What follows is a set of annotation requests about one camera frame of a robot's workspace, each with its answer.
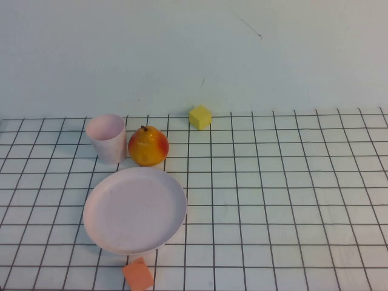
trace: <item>cup rim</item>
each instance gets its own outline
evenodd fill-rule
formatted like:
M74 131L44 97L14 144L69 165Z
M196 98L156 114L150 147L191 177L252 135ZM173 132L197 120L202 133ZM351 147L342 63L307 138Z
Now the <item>cup rim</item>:
M115 135L114 137L109 138L109 139L96 139L96 138L92 137L90 135L90 128L91 128L91 126L93 126L93 123L95 123L98 119L105 118L105 117L119 118L121 120L120 123L121 123L121 126L122 126L122 130L117 135ZM99 115L99 116L93 117L90 120L90 122L87 124L86 129L85 129L85 133L88 136L88 138L90 138L90 139L92 139L94 141L104 142L104 141L111 141L111 140L117 138L125 130L126 130L125 122L124 122L124 120L123 120L123 118L121 116L119 116L117 114L114 114L114 113L107 113L107 114L103 114L103 115Z

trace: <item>toy fruit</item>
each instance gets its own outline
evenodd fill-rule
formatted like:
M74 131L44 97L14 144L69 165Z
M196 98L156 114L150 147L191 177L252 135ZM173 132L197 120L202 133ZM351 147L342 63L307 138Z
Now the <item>toy fruit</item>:
M154 126L141 126L129 139L128 151L131 158L141 166L154 166L162 162L169 153L169 140Z

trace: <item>white wall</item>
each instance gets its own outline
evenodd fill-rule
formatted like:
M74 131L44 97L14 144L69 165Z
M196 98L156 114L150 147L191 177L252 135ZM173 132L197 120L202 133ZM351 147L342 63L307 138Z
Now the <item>white wall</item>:
M0 115L388 105L387 11L386 0L1 1Z

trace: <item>plate rim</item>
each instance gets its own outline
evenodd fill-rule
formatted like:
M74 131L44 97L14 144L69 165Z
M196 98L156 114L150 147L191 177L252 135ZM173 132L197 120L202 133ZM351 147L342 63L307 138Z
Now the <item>plate rim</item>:
M92 206L90 206L90 204L92 203L93 201L93 194L96 195L98 192L101 191L101 187L104 187L104 184L106 184L107 182L109 182L110 180L114 179L115 176L118 176L118 175L122 175L124 172L128 172L128 177L130 177L131 175L131 172L149 172L149 175L165 175L165 177L167 179L171 179L171 181L173 181L174 183L176 183L176 185L179 186L179 188L181 189L181 194L183 195L184 197L184 201L186 203L184 203L184 215L183 215L183 218L182 218L182 221L177 224L179 225L176 230L173 232L173 234L166 240L164 241L162 244L152 248L152 249L148 249L148 250L145 250L143 252L116 252L114 250L110 250L110 249L107 249L106 246L101 246L99 243L96 242L96 240L94 240L93 236L90 234L91 230L89 228L89 226L91 227L91 219L87 219L87 217L89 217L87 215L87 212L91 212L90 208ZM160 248L161 246L163 246L164 244L166 244L166 242L172 238L179 230L179 228L183 225L183 222L185 221L185 218L187 216L187 197L186 197L186 194L185 194L185 191L183 189L183 187L180 185L180 183L173 177L171 176L170 174L168 174L167 172L163 171L163 170L160 170L160 169L156 169L156 168L153 168L153 167L132 167L132 168L126 168L126 169L123 169L123 170L120 170L120 171L117 171L117 172L114 172L112 173L111 175L109 175L108 177L104 178L102 181L100 181L95 187L94 189L90 192L90 194L88 195L87 199L86 199L86 202L84 204L84 209L82 211L82 218L83 218L83 221L84 221L84 228L85 228L85 231L86 231L86 234L88 235L88 237L100 248L110 252L110 253L116 253L116 254L119 254L119 255L142 255L144 253L148 253L148 252L151 252L152 250L155 250L155 249L158 249Z

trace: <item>plastic cup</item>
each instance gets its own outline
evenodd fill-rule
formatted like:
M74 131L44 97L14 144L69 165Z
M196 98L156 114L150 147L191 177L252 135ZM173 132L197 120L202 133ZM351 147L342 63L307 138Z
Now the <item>plastic cup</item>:
M124 120L115 114L93 118L86 127L99 158L107 164L117 164L127 156L127 138Z

